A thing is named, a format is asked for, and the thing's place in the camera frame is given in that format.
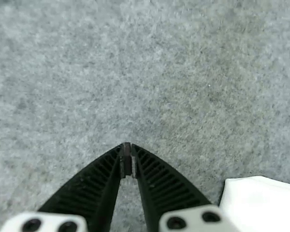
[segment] black screw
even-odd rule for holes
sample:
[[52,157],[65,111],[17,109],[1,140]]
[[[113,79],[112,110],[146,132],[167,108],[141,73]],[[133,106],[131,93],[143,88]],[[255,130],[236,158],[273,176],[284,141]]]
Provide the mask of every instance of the black screw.
[[180,230],[186,227],[186,222],[179,217],[170,217],[167,226],[170,230]]
[[76,232],[77,231],[77,224],[72,221],[67,221],[63,223],[60,227],[58,232]]
[[39,229],[40,225],[41,221],[39,219],[31,219],[23,225],[22,232],[35,232]]
[[202,218],[205,222],[218,222],[218,221],[220,221],[220,217],[213,212],[203,213]]

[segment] carpet floor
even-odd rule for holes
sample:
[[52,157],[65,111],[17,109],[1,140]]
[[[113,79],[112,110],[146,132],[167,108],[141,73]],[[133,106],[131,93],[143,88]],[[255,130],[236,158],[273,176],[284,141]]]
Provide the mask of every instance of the carpet floor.
[[[290,183],[290,0],[0,0],[0,226],[121,142],[213,203]],[[113,232],[145,232],[136,181]]]

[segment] screw hole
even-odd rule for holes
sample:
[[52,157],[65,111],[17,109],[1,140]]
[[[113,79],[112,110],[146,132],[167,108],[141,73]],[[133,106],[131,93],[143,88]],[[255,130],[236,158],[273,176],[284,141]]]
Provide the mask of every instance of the screw hole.
[[180,230],[186,227],[186,222],[179,217],[171,217],[168,219],[167,226],[171,230]]
[[59,227],[58,232],[76,232],[76,230],[77,224],[72,221],[67,221]]
[[202,218],[205,222],[218,222],[218,221],[220,221],[220,217],[213,212],[205,212],[202,215]]
[[29,221],[27,221],[24,225],[23,225],[23,232],[35,232],[39,229],[41,225],[41,221],[37,218],[31,219]]

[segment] gray carpet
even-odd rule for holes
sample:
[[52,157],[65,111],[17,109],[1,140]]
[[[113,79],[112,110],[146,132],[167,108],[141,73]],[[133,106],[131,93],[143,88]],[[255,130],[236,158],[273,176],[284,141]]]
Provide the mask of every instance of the gray carpet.
[[[290,183],[290,0],[0,0],[0,225],[125,141],[214,203]],[[145,230],[126,179],[112,231]]]

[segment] white object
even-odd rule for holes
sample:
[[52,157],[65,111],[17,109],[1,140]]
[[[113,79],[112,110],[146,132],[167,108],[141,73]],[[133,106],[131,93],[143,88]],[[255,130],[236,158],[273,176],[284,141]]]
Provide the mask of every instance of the white object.
[[22,232],[26,222],[37,219],[41,222],[36,232],[58,232],[67,222],[77,225],[76,232],[86,232],[86,220],[79,215],[52,214],[42,212],[24,212],[6,221],[0,232]]
[[[218,216],[217,222],[206,222],[203,219],[205,213],[214,213]],[[168,220],[172,218],[180,218],[185,221],[185,227],[178,229],[170,229]],[[194,208],[170,211],[162,215],[159,221],[159,232],[239,232],[227,217],[221,212],[216,205],[204,205]]]
[[220,209],[242,232],[290,232],[290,184],[263,176],[227,179]]

